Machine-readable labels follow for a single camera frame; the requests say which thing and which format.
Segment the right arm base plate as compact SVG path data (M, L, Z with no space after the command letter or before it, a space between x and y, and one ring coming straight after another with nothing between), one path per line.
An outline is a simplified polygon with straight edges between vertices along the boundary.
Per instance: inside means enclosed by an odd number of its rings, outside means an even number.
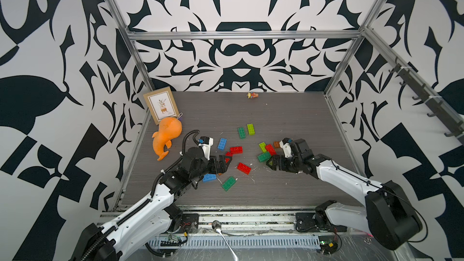
M332 232L345 233L348 228L342 225L333 225L328 221L327 217L312 212L312 213L296 213L295 230L299 233L315 233L315 232Z

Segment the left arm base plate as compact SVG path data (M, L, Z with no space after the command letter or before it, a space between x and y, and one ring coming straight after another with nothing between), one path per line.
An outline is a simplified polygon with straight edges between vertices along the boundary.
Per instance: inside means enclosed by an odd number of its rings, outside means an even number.
M199 227L199 214L197 213L186 213L181 216L179 220L176 220L170 232L172 233L184 233L187 234L197 233Z

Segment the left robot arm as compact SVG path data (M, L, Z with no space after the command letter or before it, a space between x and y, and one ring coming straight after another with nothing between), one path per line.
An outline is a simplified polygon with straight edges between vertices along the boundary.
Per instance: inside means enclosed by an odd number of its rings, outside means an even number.
M135 205L100 227L83 230L71 255L73 261L125 261L151 239L181 228L182 210L175 201L197 188L206 174L224 174L232 155L211 155L213 139L196 139L198 130L182 140L180 157L163 170L151 191Z

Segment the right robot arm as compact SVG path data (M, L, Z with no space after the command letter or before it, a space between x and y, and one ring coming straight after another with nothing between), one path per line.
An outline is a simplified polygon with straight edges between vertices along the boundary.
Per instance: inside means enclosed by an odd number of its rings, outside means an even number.
M367 233L388 250L396 250L428 224L413 207L402 187L393 181L370 180L336 163L324 154L315 155L303 139L283 139L283 154L271 153L266 165L274 171L306 174L332 184L358 201L358 206L328 200L315 208L313 221L301 219L296 230L336 231L340 227Z

